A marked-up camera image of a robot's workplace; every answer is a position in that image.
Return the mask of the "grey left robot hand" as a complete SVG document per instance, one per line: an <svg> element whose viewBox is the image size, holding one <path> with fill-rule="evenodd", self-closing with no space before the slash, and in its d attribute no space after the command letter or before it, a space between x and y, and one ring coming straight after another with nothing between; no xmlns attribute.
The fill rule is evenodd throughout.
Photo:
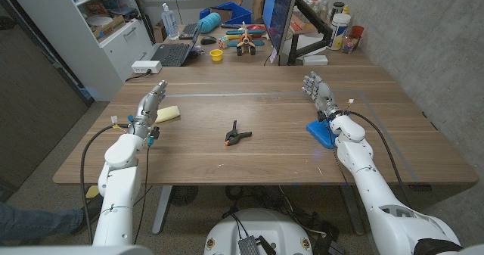
<svg viewBox="0 0 484 255"><path fill-rule="evenodd" d="M166 86L167 82L162 80L140 100L134 120L128 127L129 134L141 138L147 137L150 127L157 118L159 103L165 97Z"/></svg>

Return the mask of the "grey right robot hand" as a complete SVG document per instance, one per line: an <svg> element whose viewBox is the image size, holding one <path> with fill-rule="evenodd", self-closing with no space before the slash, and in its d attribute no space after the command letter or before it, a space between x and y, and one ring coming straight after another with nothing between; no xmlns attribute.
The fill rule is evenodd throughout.
<svg viewBox="0 0 484 255"><path fill-rule="evenodd" d="M319 121L331 122L341 114L329 85L315 71L310 76L304 76L303 84L302 91L315 102Z"/></svg>

